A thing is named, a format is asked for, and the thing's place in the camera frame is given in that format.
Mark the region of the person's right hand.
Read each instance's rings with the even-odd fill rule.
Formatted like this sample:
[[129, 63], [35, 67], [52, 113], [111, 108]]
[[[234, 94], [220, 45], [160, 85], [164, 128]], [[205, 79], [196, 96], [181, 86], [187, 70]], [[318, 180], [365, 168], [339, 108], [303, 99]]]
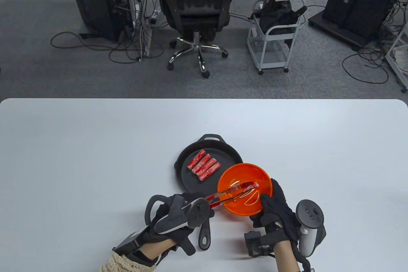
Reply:
[[271, 196], [260, 196], [262, 210], [259, 214], [250, 216], [254, 228], [264, 228], [266, 233], [274, 234], [274, 245], [288, 240], [297, 246], [300, 225], [296, 214], [288, 206], [284, 192], [279, 183], [271, 178], [273, 193]]

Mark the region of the person's left hand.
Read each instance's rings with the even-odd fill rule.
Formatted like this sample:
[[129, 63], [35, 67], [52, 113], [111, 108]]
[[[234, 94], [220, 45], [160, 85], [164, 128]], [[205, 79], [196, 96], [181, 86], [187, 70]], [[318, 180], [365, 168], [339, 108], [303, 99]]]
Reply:
[[199, 227], [198, 245], [210, 246], [210, 218], [215, 212], [200, 192], [151, 197], [145, 210], [146, 228], [141, 235], [142, 246], [171, 240], [188, 256], [196, 252], [189, 235]]

